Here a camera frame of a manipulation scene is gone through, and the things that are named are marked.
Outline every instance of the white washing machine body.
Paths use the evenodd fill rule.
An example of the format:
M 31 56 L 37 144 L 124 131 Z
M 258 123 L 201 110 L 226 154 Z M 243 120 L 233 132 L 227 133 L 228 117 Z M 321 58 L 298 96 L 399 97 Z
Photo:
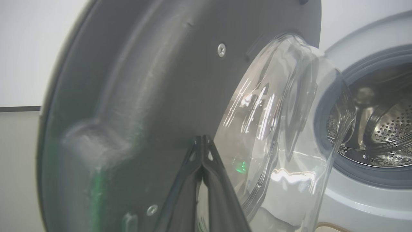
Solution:
M 411 1 L 322 1 L 319 47 L 343 72 L 373 54 L 410 44 Z M 352 232 L 410 231 L 411 199 L 412 189 L 367 185 L 333 168 L 318 220 Z

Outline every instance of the open washing machine door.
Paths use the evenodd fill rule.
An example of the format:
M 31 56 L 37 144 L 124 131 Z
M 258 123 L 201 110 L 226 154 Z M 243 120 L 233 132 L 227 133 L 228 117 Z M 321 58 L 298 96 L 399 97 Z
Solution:
M 320 10 L 318 0 L 91 3 L 42 113 L 47 231 L 312 231 L 354 119 L 340 73 L 315 48 Z M 238 225 L 211 210 L 225 202 L 207 178 L 195 201 L 172 204 L 196 213 L 165 216 L 198 135 L 216 145 L 201 167 L 224 167 L 216 181 L 239 208 L 220 215 Z

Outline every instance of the curved glass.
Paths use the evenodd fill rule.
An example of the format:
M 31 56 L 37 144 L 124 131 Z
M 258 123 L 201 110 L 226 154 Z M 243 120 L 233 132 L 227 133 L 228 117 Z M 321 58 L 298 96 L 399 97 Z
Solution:
M 215 144 L 253 231 L 313 231 L 355 115 L 340 73 L 296 35 L 271 41 L 246 71 Z M 334 117 L 333 137 L 327 121 Z M 206 188 L 198 216 L 207 230 Z

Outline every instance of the silver screw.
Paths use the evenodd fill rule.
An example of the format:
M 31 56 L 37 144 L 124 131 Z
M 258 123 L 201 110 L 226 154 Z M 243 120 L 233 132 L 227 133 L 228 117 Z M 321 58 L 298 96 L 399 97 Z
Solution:
M 157 212 L 157 205 L 152 205 L 147 209 L 146 214 L 148 216 L 152 216 L 153 214 L 155 214 Z
M 226 45 L 224 43 L 221 43 L 218 46 L 218 55 L 219 57 L 224 57 L 225 54 L 226 54 Z

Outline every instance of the front-loading washing machine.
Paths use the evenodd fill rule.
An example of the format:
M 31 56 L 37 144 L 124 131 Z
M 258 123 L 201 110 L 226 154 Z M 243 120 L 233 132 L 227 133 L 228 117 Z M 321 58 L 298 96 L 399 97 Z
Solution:
M 408 212 L 407 49 L 345 67 L 354 34 L 330 58 L 320 34 L 319 0 L 91 2 L 42 110 L 46 230 L 313 231 L 322 205 L 360 231 L 345 212 L 395 204 L 354 185 Z

